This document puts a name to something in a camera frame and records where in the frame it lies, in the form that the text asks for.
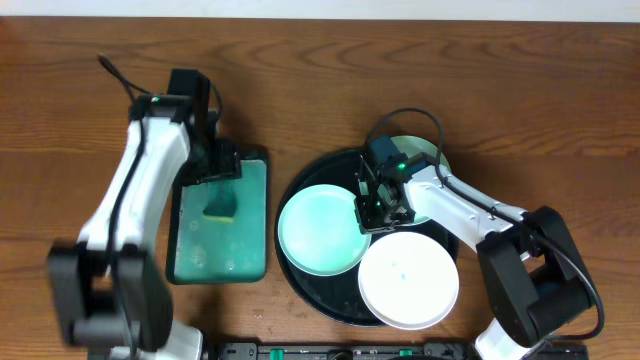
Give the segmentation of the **white plate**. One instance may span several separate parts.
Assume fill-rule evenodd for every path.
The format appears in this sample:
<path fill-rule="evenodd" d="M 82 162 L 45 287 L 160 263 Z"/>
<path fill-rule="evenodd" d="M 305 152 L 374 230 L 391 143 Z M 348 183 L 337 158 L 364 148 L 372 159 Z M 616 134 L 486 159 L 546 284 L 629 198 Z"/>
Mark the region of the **white plate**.
<path fill-rule="evenodd" d="M 392 233 L 371 245 L 358 268 L 358 286 L 379 320 L 410 331 L 446 318 L 460 289 L 450 254 L 434 239 L 414 232 Z"/>

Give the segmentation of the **green yellow sponge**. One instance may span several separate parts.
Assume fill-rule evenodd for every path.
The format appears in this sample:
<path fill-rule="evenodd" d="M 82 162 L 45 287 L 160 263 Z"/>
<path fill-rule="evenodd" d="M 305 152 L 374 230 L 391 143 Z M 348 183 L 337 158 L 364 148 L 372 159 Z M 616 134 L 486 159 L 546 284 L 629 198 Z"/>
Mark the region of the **green yellow sponge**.
<path fill-rule="evenodd" d="M 209 220 L 232 223 L 236 210 L 236 195 L 233 192 L 218 192 L 208 200 L 202 215 Z"/>

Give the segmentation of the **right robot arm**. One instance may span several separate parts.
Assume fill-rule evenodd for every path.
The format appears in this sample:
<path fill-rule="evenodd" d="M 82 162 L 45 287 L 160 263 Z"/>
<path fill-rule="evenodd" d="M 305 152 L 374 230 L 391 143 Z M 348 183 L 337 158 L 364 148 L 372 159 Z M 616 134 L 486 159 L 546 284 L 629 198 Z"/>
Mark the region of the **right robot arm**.
<path fill-rule="evenodd" d="M 442 152 L 401 152 L 387 136 L 361 153 L 356 218 L 363 233 L 435 221 L 472 248 L 494 319 L 479 335 L 480 359 L 527 359 L 548 341 L 577 342 L 604 327 L 604 306 L 562 216 L 497 201 L 456 178 Z"/>

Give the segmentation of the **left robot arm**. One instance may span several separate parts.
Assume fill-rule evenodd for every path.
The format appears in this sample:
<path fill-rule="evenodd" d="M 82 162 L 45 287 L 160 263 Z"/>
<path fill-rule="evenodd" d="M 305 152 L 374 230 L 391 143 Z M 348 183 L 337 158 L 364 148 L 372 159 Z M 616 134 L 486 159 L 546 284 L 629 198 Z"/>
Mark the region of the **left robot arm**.
<path fill-rule="evenodd" d="M 203 333 L 173 317 L 155 261 L 173 188 L 237 178 L 234 145 L 216 137 L 221 97 L 194 69 L 172 70 L 164 93 L 142 91 L 128 110 L 126 147 L 106 194 L 73 246 L 54 245 L 47 268 L 63 341 L 94 359 L 201 359 Z"/>

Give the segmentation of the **black round tray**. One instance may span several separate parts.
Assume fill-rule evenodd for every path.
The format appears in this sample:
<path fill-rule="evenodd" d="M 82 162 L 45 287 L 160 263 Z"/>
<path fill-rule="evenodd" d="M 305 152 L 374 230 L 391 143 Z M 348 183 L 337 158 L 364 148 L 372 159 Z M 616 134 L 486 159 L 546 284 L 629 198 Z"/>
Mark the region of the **black round tray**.
<path fill-rule="evenodd" d="M 319 184 L 357 189 L 355 173 L 359 170 L 360 154 L 347 148 L 323 155 L 304 168 L 284 193 L 278 210 L 300 190 Z M 274 236 L 275 254 L 280 268 L 295 293 L 324 316 L 352 326 L 380 327 L 384 323 L 366 306 L 358 288 L 356 267 L 335 276 L 315 276 L 294 266 L 285 256 L 279 236 Z"/>

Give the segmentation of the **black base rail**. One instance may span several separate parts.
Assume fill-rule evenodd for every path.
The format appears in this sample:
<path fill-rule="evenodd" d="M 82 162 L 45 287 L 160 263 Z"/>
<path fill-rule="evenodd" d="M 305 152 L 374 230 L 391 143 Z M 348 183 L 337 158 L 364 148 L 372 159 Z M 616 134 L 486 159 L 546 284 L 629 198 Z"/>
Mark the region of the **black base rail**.
<path fill-rule="evenodd" d="M 215 360 L 469 360 L 479 359 L 470 345 L 426 343 L 409 345 L 257 345 L 226 343 L 209 354 Z"/>

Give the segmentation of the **mint plate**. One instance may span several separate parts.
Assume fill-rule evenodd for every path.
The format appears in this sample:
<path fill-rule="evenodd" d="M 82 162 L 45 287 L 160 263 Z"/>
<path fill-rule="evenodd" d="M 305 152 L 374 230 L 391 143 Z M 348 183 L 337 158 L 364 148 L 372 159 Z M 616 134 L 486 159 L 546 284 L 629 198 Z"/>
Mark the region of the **mint plate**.
<path fill-rule="evenodd" d="M 409 158 L 419 153 L 426 153 L 435 157 L 437 153 L 436 145 L 420 137 L 401 135 L 393 136 L 391 137 L 391 140 L 396 145 L 398 150 L 401 153 L 405 153 Z M 442 154 L 441 156 L 441 164 L 446 166 L 447 169 L 451 169 L 450 164 L 444 154 Z M 427 222 L 428 220 L 430 220 L 429 217 L 416 214 L 414 216 L 414 222 L 412 225 L 420 225 Z"/>
<path fill-rule="evenodd" d="M 320 277 L 352 269 L 371 244 L 371 236 L 360 231 L 356 219 L 355 195 L 330 184 L 306 187 L 287 200 L 277 236 L 295 268 Z"/>

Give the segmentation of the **dark green rectangular water tray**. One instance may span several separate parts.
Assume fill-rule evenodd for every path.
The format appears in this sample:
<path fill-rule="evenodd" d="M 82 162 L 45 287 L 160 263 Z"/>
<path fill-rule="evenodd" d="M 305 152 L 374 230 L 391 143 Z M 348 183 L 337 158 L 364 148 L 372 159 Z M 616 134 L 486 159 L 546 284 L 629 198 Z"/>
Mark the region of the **dark green rectangular water tray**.
<path fill-rule="evenodd" d="M 165 274 L 175 285 L 250 283 L 261 280 L 267 264 L 269 155 L 263 146 L 238 151 L 240 178 L 173 186 Z M 218 192 L 233 192 L 232 223 L 202 215 Z"/>

